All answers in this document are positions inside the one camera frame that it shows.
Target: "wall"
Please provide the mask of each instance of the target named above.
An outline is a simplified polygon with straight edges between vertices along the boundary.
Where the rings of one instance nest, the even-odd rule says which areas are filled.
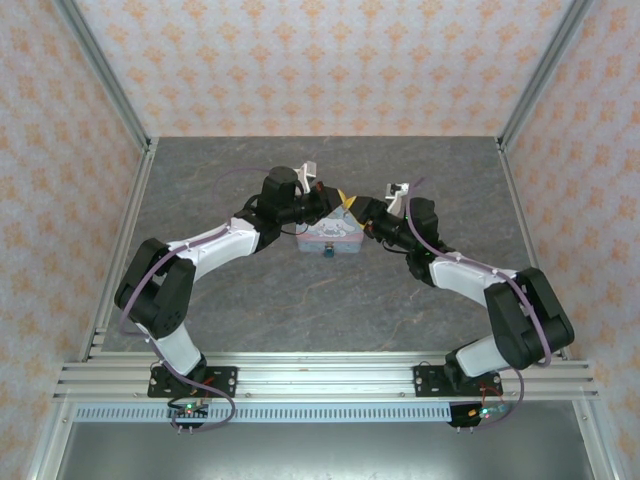
[[[0,71],[0,463],[25,478],[139,152],[50,0],[0,3]]]
[[[640,472],[640,4],[596,0],[508,152],[542,267]]]
[[[149,134],[496,135],[570,0],[79,0]]]

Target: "marble surface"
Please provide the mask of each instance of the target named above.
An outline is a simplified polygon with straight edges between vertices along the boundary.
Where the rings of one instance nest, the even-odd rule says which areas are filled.
[[[264,174],[215,179],[238,167],[318,165],[318,179],[348,196],[384,197],[388,182],[426,176],[441,238],[504,268],[527,253],[492,138],[163,138],[144,194],[129,258],[149,237],[188,238],[221,224],[260,191]],[[112,312],[106,351],[146,351],[122,338]],[[490,333],[484,308],[416,281],[403,255],[365,238],[359,254],[326,259],[281,236],[256,255],[223,265],[193,289],[187,328],[204,351],[449,350]]]

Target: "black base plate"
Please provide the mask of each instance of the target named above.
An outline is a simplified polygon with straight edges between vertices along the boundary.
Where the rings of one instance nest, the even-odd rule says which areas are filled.
[[[413,386],[416,397],[481,397],[480,384],[493,387],[502,395],[502,382],[497,373],[486,373],[463,383],[455,390],[444,373],[444,366],[418,365],[413,367]],[[487,397],[496,397],[491,390]]]
[[[230,397],[236,396],[236,384],[238,382],[237,367],[206,367],[204,378],[213,377],[209,383],[213,388],[222,390]],[[196,390],[188,385],[184,385],[171,372],[163,366],[153,367],[151,369],[151,379],[149,380],[149,389],[147,396],[149,398],[177,398],[177,397],[204,397],[207,395],[206,390]]]

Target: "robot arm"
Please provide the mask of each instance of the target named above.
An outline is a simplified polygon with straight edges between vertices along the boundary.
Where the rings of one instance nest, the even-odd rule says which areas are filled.
[[[229,222],[186,240],[164,244],[152,238],[142,243],[116,291],[115,303],[124,310],[148,272],[175,252],[143,286],[129,318],[179,374],[204,380],[206,360],[183,323],[193,283],[235,258],[263,250],[280,236],[283,225],[316,223],[339,206],[342,199],[336,189],[321,182],[309,186],[314,177],[312,162],[298,170],[275,167],[260,194]]]
[[[523,369],[544,357],[531,318],[499,272],[514,280],[526,295],[551,351],[573,342],[573,328],[540,270],[527,268],[516,272],[486,265],[480,268],[470,264],[475,262],[465,262],[463,255],[440,240],[434,202],[424,198],[413,198],[410,202],[418,233],[429,245],[446,253],[445,258],[425,249],[409,228],[407,217],[391,214],[385,202],[358,197],[349,210],[367,236],[407,252],[407,265],[416,279],[457,292],[487,308],[493,335],[447,355],[445,372],[454,386],[509,366]]]

